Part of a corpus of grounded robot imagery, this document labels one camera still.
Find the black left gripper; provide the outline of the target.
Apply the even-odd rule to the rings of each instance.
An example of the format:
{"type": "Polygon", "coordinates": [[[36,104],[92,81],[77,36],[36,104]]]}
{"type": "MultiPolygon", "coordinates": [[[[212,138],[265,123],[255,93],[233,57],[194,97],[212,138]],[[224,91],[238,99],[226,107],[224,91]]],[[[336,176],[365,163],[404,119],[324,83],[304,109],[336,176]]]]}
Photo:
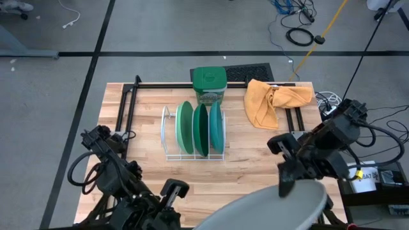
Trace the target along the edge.
{"type": "Polygon", "coordinates": [[[184,198],[189,185],[168,179],[160,195],[162,200],[152,215],[144,219],[142,230],[180,230],[180,214],[172,207],[177,197],[184,198]]]}

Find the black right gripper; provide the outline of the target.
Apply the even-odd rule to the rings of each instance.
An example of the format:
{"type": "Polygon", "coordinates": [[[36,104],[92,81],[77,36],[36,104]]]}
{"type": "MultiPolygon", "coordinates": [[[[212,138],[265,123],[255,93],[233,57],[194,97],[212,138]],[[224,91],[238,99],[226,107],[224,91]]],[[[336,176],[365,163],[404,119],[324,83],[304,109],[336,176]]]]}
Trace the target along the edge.
{"type": "Polygon", "coordinates": [[[272,137],[267,146],[274,155],[282,153],[284,162],[278,163],[279,197],[286,197],[291,192],[296,180],[323,178],[314,162],[314,147],[305,143],[307,132],[290,132],[272,137]]]}

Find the large grey plate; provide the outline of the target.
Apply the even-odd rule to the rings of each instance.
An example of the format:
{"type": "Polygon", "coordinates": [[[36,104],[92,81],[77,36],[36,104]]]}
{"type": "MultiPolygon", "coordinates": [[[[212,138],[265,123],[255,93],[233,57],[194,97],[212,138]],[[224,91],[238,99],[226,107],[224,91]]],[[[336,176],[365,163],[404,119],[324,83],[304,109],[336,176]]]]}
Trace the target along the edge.
{"type": "Polygon", "coordinates": [[[308,230],[326,201],[326,188],[318,181],[296,181],[286,197],[273,185],[223,206],[193,230],[308,230]]]}

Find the light green plate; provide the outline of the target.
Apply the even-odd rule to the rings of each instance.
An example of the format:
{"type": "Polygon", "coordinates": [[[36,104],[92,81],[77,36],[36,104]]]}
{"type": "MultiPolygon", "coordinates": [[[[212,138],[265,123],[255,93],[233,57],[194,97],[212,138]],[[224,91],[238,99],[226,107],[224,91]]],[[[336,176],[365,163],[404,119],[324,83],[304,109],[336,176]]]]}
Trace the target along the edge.
{"type": "Polygon", "coordinates": [[[189,101],[181,103],[176,111],[176,138],[181,150],[191,155],[194,152],[192,141],[193,108],[189,101]]]}

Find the dark green plate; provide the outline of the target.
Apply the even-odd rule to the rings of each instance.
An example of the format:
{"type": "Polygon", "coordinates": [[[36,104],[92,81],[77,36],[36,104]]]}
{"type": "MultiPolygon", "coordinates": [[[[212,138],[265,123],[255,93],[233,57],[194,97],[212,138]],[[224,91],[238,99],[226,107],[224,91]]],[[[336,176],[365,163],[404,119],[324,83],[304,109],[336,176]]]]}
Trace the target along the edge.
{"type": "Polygon", "coordinates": [[[200,103],[194,110],[192,128],[196,151],[202,157],[207,157],[209,154],[208,113],[203,103],[200,103]]]}

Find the teal plate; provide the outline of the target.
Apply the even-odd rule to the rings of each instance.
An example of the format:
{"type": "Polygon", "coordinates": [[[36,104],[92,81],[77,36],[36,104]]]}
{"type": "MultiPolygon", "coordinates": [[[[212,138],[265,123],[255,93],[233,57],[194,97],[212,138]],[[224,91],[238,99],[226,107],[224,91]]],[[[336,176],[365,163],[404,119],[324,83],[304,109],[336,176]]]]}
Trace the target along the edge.
{"type": "Polygon", "coordinates": [[[210,108],[210,139],[214,150],[222,154],[224,150],[224,134],[219,101],[214,102],[210,108]]]}

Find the yellow cloth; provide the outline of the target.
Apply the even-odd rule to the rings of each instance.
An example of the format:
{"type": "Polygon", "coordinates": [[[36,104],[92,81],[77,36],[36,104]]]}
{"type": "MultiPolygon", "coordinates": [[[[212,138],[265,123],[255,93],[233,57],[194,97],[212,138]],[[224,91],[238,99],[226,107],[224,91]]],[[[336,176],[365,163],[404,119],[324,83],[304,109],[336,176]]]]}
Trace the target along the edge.
{"type": "Polygon", "coordinates": [[[302,86],[271,86],[252,79],[244,96],[245,113],[256,128],[277,130],[276,108],[303,107],[313,99],[313,89],[302,86]]]}

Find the black cart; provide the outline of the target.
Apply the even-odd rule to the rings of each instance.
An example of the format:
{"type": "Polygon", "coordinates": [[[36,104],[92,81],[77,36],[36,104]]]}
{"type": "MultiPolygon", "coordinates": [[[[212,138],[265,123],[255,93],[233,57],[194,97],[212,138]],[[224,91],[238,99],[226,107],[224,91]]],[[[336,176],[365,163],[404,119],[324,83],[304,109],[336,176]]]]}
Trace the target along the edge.
{"type": "Polygon", "coordinates": [[[352,206],[384,206],[390,215],[409,216],[409,179],[397,162],[378,168],[380,182],[376,190],[354,193],[349,181],[340,181],[338,187],[344,208],[352,206]]]}

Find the green detergent tub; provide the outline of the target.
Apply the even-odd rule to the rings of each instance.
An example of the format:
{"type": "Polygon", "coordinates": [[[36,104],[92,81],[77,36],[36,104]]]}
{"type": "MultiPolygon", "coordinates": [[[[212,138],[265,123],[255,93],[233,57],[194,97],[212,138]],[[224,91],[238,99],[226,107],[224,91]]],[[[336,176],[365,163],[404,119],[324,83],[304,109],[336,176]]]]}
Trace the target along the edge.
{"type": "Polygon", "coordinates": [[[192,72],[192,87],[196,92],[198,104],[211,106],[222,103],[227,89],[226,69],[221,66],[197,67],[192,72]]]}

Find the black floor mat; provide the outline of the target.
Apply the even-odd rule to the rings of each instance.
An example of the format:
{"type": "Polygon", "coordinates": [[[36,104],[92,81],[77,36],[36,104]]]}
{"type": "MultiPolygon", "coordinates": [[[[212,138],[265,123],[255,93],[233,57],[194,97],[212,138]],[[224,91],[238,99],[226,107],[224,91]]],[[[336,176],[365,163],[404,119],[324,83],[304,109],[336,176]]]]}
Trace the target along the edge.
{"type": "Polygon", "coordinates": [[[224,66],[228,82],[245,82],[256,79],[262,82],[273,82],[274,76],[269,63],[224,66]]]}

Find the black power strip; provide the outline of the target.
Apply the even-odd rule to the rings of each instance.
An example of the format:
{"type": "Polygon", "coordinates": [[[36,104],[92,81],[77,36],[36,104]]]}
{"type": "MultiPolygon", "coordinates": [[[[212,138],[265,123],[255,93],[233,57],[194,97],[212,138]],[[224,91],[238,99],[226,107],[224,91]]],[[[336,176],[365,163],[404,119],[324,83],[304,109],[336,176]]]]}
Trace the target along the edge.
{"type": "Polygon", "coordinates": [[[308,7],[306,7],[306,6],[302,6],[302,7],[301,7],[301,12],[304,14],[305,18],[306,18],[310,23],[313,23],[313,22],[315,21],[314,15],[315,15],[315,13],[316,13],[316,10],[315,10],[314,8],[313,8],[313,9],[310,9],[310,8],[308,8],[308,7]]]}

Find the white floor object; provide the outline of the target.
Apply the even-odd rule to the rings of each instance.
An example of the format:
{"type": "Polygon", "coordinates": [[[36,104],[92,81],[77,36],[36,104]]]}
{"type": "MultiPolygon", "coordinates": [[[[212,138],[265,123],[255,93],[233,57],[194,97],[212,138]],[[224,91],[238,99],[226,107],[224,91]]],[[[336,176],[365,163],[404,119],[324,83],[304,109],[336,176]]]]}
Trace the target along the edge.
{"type": "MultiPolygon", "coordinates": [[[[385,8],[390,0],[366,0],[367,8],[372,11],[377,11],[380,8],[385,8]]],[[[405,0],[392,0],[388,12],[397,12],[405,3],[405,0]]]]}

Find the grey table leg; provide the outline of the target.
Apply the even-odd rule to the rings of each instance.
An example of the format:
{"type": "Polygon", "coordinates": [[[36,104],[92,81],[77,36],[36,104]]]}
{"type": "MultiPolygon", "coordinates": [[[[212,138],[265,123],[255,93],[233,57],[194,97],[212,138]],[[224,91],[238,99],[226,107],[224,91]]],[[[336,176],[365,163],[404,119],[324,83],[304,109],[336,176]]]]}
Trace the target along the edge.
{"type": "Polygon", "coordinates": [[[4,43],[8,47],[7,49],[0,49],[0,57],[59,58],[59,52],[56,50],[27,48],[2,25],[0,25],[0,43],[4,43]]]}

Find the grey chair base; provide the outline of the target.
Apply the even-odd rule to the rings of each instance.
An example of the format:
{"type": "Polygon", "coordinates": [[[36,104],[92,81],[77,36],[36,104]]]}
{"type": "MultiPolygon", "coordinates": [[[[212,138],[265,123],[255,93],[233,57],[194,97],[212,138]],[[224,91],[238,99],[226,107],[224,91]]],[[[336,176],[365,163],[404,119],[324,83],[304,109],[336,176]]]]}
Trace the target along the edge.
{"type": "Polygon", "coordinates": [[[33,9],[33,5],[20,0],[0,0],[0,14],[16,14],[19,15],[22,20],[27,20],[27,12],[33,9]]]}

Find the black aluminium frame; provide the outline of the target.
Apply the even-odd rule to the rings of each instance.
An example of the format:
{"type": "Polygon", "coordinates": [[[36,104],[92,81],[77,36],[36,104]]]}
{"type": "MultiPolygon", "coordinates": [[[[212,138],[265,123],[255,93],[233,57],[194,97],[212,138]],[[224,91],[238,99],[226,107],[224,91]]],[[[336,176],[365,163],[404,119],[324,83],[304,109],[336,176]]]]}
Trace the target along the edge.
{"type": "MultiPolygon", "coordinates": [[[[227,88],[247,88],[249,83],[249,80],[246,80],[245,82],[228,82],[227,88]]],[[[269,85],[277,85],[277,86],[295,86],[295,83],[290,83],[290,82],[285,82],[285,83],[277,83],[277,82],[265,82],[269,85]]],[[[143,83],[140,79],[139,76],[135,77],[135,82],[134,83],[124,83],[122,87],[122,94],[121,94],[121,100],[120,100],[120,105],[119,105],[119,111],[118,111],[118,117],[117,117],[117,122],[116,122],[116,127],[115,127],[115,132],[116,133],[121,133],[122,132],[124,135],[127,135],[125,139],[125,145],[126,148],[128,149],[128,142],[131,139],[129,135],[133,132],[131,130],[132,128],[132,120],[133,120],[133,115],[134,115],[134,110],[135,110],[135,105],[136,105],[136,98],[137,98],[137,90],[138,89],[190,89],[192,88],[192,82],[170,82],[170,83],[157,83],[157,82],[151,82],[151,83],[143,83]],[[127,114],[127,122],[125,129],[121,131],[121,126],[123,124],[123,119],[125,117],[124,111],[125,111],[125,104],[127,101],[127,95],[128,93],[131,94],[130,96],[130,105],[128,109],[128,114],[127,114]]],[[[295,130],[294,127],[294,122],[293,122],[293,116],[291,113],[291,109],[285,109],[286,112],[286,120],[288,122],[288,129],[289,132],[304,132],[305,127],[304,127],[304,121],[302,118],[302,113],[301,109],[299,107],[295,107],[295,114],[297,117],[297,124],[299,127],[299,131],[295,130]]],[[[223,161],[225,159],[225,152],[226,152],[226,113],[224,111],[222,113],[222,124],[223,124],[223,134],[224,134],[224,150],[222,154],[216,153],[212,150],[211,148],[211,139],[210,139],[210,115],[208,115],[208,140],[209,140],[209,154],[207,157],[202,157],[195,149],[194,147],[194,139],[193,139],[193,128],[192,128],[192,141],[193,141],[193,147],[194,147],[194,152],[193,154],[189,155],[183,150],[178,145],[177,138],[176,138],[176,145],[179,148],[178,154],[170,154],[167,148],[166,144],[166,132],[165,132],[165,127],[166,127],[166,120],[167,119],[176,119],[176,112],[169,112],[169,108],[167,106],[164,107],[162,111],[162,119],[161,119],[161,148],[164,149],[165,155],[166,155],[166,160],[168,161],[223,161]]],[[[175,120],[175,137],[176,137],[176,120],[175,120]]]]}

